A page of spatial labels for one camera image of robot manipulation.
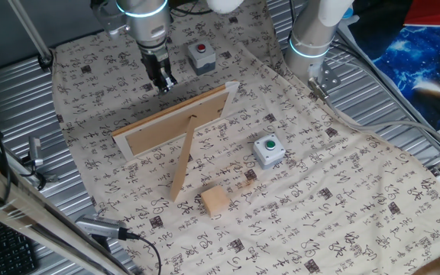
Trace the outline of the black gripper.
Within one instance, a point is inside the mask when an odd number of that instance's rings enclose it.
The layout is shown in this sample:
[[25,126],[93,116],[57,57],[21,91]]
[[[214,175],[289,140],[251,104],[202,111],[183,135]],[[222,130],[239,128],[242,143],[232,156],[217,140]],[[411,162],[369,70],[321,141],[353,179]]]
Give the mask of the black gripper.
[[142,63],[147,74],[159,89],[159,92],[169,92],[176,84],[176,79],[171,74],[170,59],[166,46],[140,47]]

